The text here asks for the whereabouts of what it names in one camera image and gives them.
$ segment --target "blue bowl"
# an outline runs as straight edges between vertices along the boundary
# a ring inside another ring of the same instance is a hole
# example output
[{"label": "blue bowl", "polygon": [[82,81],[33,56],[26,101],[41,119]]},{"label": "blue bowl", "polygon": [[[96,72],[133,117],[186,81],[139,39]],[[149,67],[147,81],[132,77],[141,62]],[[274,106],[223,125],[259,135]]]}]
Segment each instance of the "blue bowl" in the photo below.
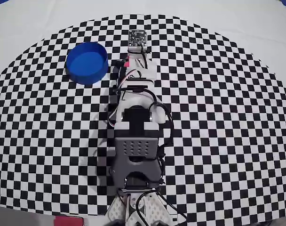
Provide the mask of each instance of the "blue bowl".
[{"label": "blue bowl", "polygon": [[107,73],[109,64],[105,48],[97,42],[84,42],[73,48],[65,63],[66,73],[76,83],[91,85]]}]

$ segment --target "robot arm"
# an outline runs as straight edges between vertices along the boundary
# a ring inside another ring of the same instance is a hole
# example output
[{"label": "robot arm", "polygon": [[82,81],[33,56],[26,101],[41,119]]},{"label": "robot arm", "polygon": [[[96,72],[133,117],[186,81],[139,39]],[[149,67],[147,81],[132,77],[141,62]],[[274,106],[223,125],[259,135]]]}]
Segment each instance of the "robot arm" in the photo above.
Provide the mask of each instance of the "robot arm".
[{"label": "robot arm", "polygon": [[[163,183],[164,147],[159,146],[159,124],[166,122],[167,108],[154,94],[157,65],[147,59],[146,31],[129,31],[128,58],[120,70],[117,83],[119,104],[109,119],[116,113],[114,127],[116,157],[111,167],[118,197],[108,210],[112,221],[118,206],[123,206],[126,226],[167,226],[172,220],[164,205],[157,197],[159,185]],[[122,202],[120,195],[127,198]],[[157,218],[153,209],[161,213]]]}]

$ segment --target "checkerboard mat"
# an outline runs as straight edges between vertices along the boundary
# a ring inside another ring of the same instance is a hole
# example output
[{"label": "checkerboard mat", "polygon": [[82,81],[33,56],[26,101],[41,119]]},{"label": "checkerboard mat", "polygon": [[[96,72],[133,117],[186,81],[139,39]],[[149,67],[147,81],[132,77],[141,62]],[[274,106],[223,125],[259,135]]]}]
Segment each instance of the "checkerboard mat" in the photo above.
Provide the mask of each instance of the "checkerboard mat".
[{"label": "checkerboard mat", "polygon": [[[0,75],[0,206],[44,214],[104,214],[115,188],[107,109],[114,61],[129,29],[145,29],[158,64],[156,95],[171,109],[174,147],[161,192],[198,225],[286,216],[286,88],[227,38],[177,17],[120,15],[83,22],[31,46]],[[64,72],[84,41],[106,47],[92,86]],[[169,137],[168,123],[161,128]]]}]

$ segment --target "electrical wire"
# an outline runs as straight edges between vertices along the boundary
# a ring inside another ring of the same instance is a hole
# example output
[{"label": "electrical wire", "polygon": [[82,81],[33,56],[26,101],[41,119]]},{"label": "electrical wire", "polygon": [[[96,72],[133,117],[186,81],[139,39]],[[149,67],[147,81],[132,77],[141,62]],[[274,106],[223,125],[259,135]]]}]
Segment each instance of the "electrical wire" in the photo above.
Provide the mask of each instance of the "electrical wire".
[{"label": "electrical wire", "polygon": [[131,75],[133,75],[133,73],[135,73],[135,72],[138,72],[138,74],[139,74],[140,77],[142,76],[142,74],[141,74],[141,72],[140,72],[139,70],[133,69],[133,70],[131,70],[129,73],[127,73],[126,76],[121,80],[121,82],[120,82],[119,85],[118,85],[118,88],[121,88],[122,84],[123,84]]},{"label": "electrical wire", "polygon": [[153,98],[154,102],[157,102],[157,96],[151,92],[149,89],[146,88],[142,88],[142,87],[125,87],[125,88],[118,88],[115,90],[115,92],[119,92],[119,91],[133,91],[133,92],[137,92],[137,93],[142,93],[142,92],[146,92],[148,94],[150,94]]},{"label": "electrical wire", "polygon": [[174,126],[174,123],[173,123],[173,120],[172,120],[172,116],[171,116],[171,114],[170,114],[169,109],[168,109],[163,103],[160,103],[160,102],[158,102],[158,101],[155,101],[155,102],[153,102],[153,103],[149,106],[148,110],[150,111],[150,110],[151,110],[151,107],[154,106],[154,105],[155,105],[155,106],[158,106],[158,107],[161,107],[161,108],[164,109],[165,115],[168,117],[168,120],[169,120],[169,123],[170,123],[170,137],[169,137],[169,141],[166,142],[166,143],[164,143],[164,144],[162,144],[162,145],[159,147],[160,149],[162,149],[162,148],[164,148],[164,147],[168,147],[168,146],[171,146],[171,145],[173,144],[173,137],[174,137],[174,128],[175,128],[175,126]]},{"label": "electrical wire", "polygon": [[156,190],[150,190],[150,191],[147,191],[147,192],[144,192],[142,193],[139,198],[137,199],[137,202],[135,203],[135,210],[137,211],[137,214],[139,216],[139,218],[143,221],[143,223],[146,225],[146,226],[149,226],[148,223],[146,222],[146,220],[144,219],[144,217],[142,216],[140,210],[139,210],[139,203],[140,203],[140,200],[147,194],[150,194],[150,193],[154,193],[156,192]]},{"label": "electrical wire", "polygon": [[187,221],[187,216],[185,215],[185,214],[183,214],[183,213],[181,213],[176,207],[174,207],[174,205],[172,205],[171,203],[169,203],[168,201],[167,201],[167,199],[159,192],[159,191],[157,191],[157,194],[167,203],[167,205],[169,205],[172,209],[174,209],[178,214],[180,214],[183,218],[185,218],[186,220],[185,221]]},{"label": "electrical wire", "polygon": [[136,62],[138,62],[139,65],[140,65],[142,68],[144,68],[143,64],[141,63],[141,61],[140,61],[139,59],[136,59]]},{"label": "electrical wire", "polygon": [[141,52],[133,52],[133,51],[129,51],[129,50],[128,50],[128,53],[130,53],[130,54],[141,54],[142,57],[143,57],[143,60],[144,60],[145,69],[148,69],[146,56],[145,56],[145,53],[144,53],[144,51],[143,51],[143,46],[140,45],[140,47],[141,47]]},{"label": "electrical wire", "polygon": [[[133,76],[133,74],[134,74],[135,72],[138,72],[140,78],[142,77],[142,74],[141,74],[141,72],[140,72],[139,70],[133,69],[133,70],[131,70],[130,72],[128,72],[128,73],[126,74],[126,76],[122,79],[122,81],[121,81],[120,84],[118,85],[118,88],[120,88],[120,87],[122,86],[122,84],[123,84],[127,79],[129,79],[131,76]],[[117,109],[118,109],[118,106],[115,108],[114,111],[112,111],[112,113],[110,113],[110,114],[108,115],[107,120],[108,120],[109,125],[110,125],[111,127],[115,127],[115,124],[113,124],[113,123],[110,121],[110,119],[111,119],[111,118],[113,117],[113,115],[117,112]]]}]

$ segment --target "red object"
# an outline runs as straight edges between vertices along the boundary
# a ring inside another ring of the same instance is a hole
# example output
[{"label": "red object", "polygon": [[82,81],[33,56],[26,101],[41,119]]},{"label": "red object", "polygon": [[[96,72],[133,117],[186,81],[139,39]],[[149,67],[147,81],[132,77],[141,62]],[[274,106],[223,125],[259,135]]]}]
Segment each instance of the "red object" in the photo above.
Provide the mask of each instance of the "red object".
[{"label": "red object", "polygon": [[129,67],[129,60],[127,60],[127,61],[124,63],[124,67]]},{"label": "red object", "polygon": [[56,216],[54,219],[54,226],[83,226],[82,218]]}]

